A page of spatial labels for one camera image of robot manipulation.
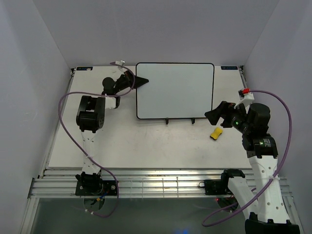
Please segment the yellow whiteboard eraser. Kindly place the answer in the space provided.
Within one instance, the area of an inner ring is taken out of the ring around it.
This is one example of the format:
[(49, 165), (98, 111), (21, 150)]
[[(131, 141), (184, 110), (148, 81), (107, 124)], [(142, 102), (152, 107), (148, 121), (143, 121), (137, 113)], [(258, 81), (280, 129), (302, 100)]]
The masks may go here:
[(223, 130), (219, 127), (216, 127), (214, 131), (210, 134), (210, 138), (212, 140), (218, 140), (218, 138), (222, 135)]

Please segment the black framed whiteboard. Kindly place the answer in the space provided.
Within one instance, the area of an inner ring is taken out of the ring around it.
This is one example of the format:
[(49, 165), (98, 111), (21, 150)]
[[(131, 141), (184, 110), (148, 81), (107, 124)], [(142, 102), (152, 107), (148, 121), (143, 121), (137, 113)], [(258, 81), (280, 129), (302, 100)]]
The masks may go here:
[(148, 79), (136, 90), (138, 119), (204, 118), (204, 113), (212, 109), (212, 63), (140, 62), (136, 75)]

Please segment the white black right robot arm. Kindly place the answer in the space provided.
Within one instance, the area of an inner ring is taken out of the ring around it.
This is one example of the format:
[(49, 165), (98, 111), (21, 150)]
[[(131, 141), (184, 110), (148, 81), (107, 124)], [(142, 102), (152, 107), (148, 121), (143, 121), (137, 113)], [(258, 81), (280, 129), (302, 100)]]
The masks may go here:
[(286, 211), (277, 172), (278, 152), (274, 138), (267, 133), (270, 109), (253, 103), (246, 110), (244, 104), (222, 101), (214, 110), (205, 113), (212, 125), (223, 119), (223, 128), (234, 127), (242, 134), (242, 145), (254, 174), (256, 195), (247, 185), (239, 169), (227, 169), (221, 175), (220, 187), (233, 194), (245, 216), (247, 234), (298, 234)]

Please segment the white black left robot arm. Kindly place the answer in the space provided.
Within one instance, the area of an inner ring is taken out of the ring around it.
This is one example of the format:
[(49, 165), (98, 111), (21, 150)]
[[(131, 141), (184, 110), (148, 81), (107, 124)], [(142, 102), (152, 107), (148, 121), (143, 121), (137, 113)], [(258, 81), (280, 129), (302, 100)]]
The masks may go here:
[(102, 81), (103, 97), (82, 96), (76, 116), (82, 141), (83, 149), (88, 154), (83, 160), (81, 174), (76, 175), (76, 195), (102, 195), (105, 191), (116, 187), (115, 182), (104, 182), (101, 178), (101, 168), (96, 165), (99, 161), (98, 131), (104, 125), (105, 111), (116, 109), (120, 105), (120, 97), (116, 95), (127, 88), (138, 88), (149, 80), (132, 75), (129, 71), (124, 72), (117, 80), (106, 77)]

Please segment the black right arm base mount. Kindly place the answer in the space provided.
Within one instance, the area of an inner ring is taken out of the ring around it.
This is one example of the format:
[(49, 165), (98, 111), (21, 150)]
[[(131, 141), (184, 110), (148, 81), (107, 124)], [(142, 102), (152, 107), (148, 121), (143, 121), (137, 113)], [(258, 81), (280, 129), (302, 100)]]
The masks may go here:
[(206, 179), (199, 182), (198, 187), (204, 189), (205, 195), (232, 195), (233, 193), (221, 179)]

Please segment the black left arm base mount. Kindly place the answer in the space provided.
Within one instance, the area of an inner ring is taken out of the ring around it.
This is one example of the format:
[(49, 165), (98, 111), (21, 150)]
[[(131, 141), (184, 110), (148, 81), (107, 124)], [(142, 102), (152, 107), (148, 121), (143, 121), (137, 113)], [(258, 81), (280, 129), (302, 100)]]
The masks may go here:
[(103, 180), (100, 175), (81, 174), (75, 175), (77, 180), (75, 195), (77, 196), (116, 196), (117, 195), (117, 183), (114, 180)]

